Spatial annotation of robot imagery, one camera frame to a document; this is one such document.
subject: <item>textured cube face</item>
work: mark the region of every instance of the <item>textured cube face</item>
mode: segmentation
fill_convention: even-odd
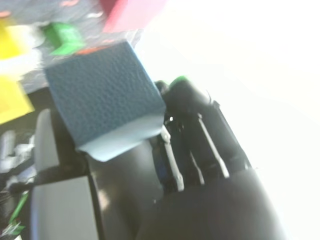
[[[75,56],[46,76],[79,149],[115,157],[117,148],[126,151],[161,130],[165,104],[127,42]]]

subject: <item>blue block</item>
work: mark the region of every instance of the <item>blue block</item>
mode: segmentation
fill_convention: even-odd
[[[76,148],[93,158],[105,162],[160,133],[165,103],[127,42],[45,72]]]

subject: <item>green block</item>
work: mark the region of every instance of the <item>green block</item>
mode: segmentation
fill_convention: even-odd
[[[43,32],[54,47],[52,55],[71,55],[85,46],[79,31],[71,24],[53,22]]]

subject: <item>gray panel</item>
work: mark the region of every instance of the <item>gray panel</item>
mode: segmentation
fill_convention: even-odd
[[[36,186],[31,201],[32,240],[98,240],[86,176]]]
[[[59,166],[58,151],[51,122],[51,112],[40,112],[34,138],[34,163],[37,172]]]

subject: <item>pink block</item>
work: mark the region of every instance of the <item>pink block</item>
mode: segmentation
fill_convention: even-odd
[[[143,29],[168,0],[100,0],[107,20],[106,33]]]

